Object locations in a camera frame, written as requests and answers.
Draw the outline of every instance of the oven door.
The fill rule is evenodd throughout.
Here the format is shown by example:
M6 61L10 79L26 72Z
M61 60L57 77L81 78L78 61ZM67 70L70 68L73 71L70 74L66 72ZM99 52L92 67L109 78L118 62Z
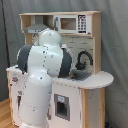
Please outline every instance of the oven door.
M54 28L59 33L78 33L78 15L55 15Z

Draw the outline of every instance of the wooden toy kitchen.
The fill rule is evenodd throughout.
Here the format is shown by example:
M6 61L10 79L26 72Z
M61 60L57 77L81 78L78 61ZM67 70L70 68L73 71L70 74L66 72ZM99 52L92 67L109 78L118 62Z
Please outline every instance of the wooden toy kitchen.
M72 71L67 79L52 78L49 128L104 128L105 87L114 78L101 71L101 12L25 13L20 18L25 44L35 43L38 33L50 28L60 33L62 43L73 53L77 76ZM17 111L28 74L13 66L7 69L7 76L12 123L19 126Z

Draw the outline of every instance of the wall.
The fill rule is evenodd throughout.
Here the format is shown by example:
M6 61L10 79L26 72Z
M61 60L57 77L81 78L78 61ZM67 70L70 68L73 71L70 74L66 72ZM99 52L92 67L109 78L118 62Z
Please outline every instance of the wall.
M6 52L6 40L4 30L4 20L2 3L0 1L0 102L8 98L8 84L7 84L7 52Z
M102 70L114 83L106 88L107 119L113 128L128 126L128 0L4 0L11 65L24 44L19 13L102 11Z

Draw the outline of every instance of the microwave window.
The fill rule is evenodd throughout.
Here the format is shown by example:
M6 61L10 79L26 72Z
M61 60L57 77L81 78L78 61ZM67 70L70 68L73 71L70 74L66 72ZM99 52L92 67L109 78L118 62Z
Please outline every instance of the microwave window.
M61 18L61 29L76 30L76 18Z

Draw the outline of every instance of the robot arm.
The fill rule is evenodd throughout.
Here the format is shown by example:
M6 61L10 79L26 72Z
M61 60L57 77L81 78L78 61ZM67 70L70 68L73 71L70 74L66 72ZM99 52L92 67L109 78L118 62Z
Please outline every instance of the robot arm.
M47 128L46 116L52 92L51 77L65 78L72 68L72 56L61 48L61 37L54 30L39 36L39 46L25 45L18 53L18 67L28 73L21 97L20 128Z

